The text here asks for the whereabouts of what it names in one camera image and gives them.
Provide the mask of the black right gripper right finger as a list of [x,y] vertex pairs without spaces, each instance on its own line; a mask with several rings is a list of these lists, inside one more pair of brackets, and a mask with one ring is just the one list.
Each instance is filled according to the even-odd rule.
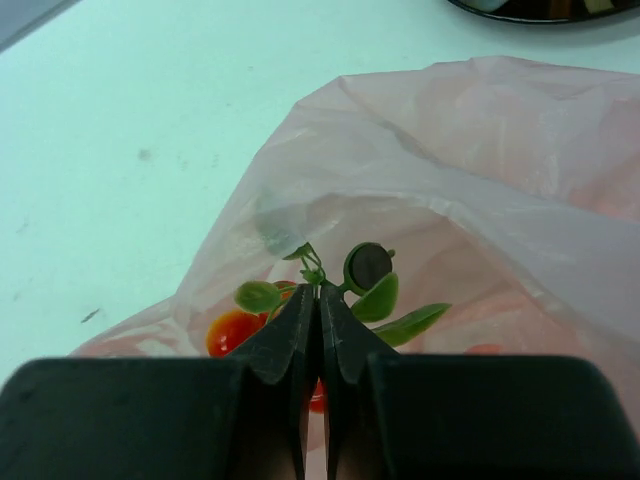
[[635,479],[605,376],[568,356],[401,354],[319,299],[331,479]]

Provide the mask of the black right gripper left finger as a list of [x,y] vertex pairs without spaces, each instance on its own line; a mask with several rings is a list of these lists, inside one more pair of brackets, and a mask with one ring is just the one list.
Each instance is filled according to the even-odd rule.
[[5,479],[301,479],[316,302],[219,358],[50,358],[1,392]]

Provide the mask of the red cherry tomato sprig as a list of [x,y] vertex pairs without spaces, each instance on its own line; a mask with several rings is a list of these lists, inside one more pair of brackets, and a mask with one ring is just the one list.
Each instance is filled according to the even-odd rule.
[[[393,271],[394,255],[393,250],[380,244],[364,242],[353,247],[344,260],[338,294],[350,292],[357,296],[350,312],[364,324],[385,320],[395,310],[399,278]],[[278,381],[295,350],[298,335],[309,330],[309,321],[299,312],[300,304],[288,306],[299,286],[289,279],[243,283],[234,293],[234,309],[220,315],[211,310],[202,314],[207,322],[205,352],[222,358],[242,349],[243,357],[255,359],[257,348],[267,347],[275,355],[276,366],[262,364],[260,371]],[[447,303],[425,305],[374,328],[373,333],[392,347],[402,346],[430,328],[449,308]]]

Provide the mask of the pink plastic bag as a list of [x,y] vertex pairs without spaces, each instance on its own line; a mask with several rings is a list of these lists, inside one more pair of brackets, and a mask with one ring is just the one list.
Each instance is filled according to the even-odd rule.
[[357,244],[396,253],[397,315],[446,303],[408,348],[591,361],[639,420],[639,78],[480,57],[340,77],[254,156],[177,292],[77,349],[196,356],[254,278],[333,281]]

